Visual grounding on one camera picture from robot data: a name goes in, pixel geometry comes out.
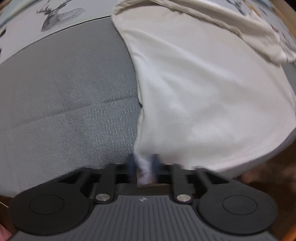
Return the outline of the grey printed bed sheet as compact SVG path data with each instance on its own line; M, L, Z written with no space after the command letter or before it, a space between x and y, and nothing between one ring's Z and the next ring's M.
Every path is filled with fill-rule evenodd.
M1 29L1 196L134 154L142 106L128 48L112 15L77 24L100 10L50 1Z

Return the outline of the white t-shirt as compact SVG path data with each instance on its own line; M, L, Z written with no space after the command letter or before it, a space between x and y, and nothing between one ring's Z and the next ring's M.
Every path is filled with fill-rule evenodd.
M254 11L212 1L119 1L112 21L142 106L134 154L140 185L152 156L237 177L295 140L295 52Z

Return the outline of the wooden bed frame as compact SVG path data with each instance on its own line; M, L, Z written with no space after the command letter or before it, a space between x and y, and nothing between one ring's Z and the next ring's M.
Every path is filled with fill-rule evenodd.
M292 1L292 6L287 1L275 0L271 1L274 6L275 13L282 19L288 30L295 38L295 10L292 8L295 1Z

